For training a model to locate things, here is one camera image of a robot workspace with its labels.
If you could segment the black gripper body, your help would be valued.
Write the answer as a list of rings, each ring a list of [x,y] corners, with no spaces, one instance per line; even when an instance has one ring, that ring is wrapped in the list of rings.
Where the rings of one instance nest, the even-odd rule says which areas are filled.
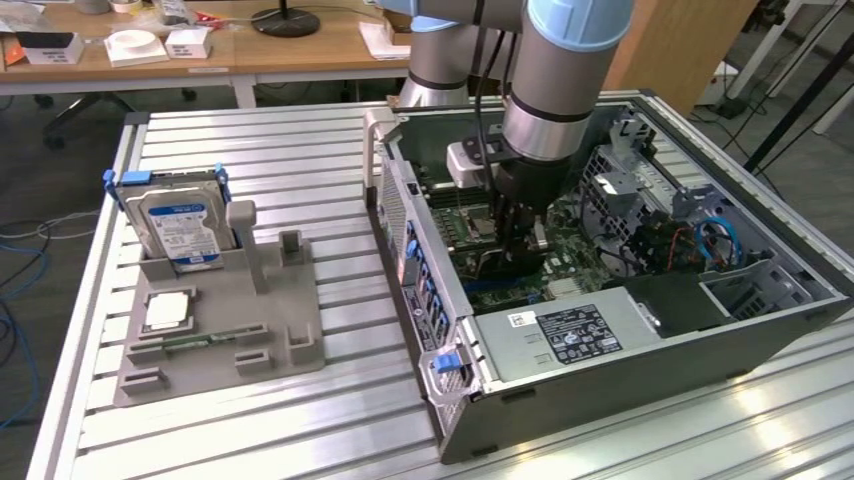
[[[570,165],[568,159],[534,161],[526,157],[503,162],[495,177],[499,205],[544,213],[560,195]]]

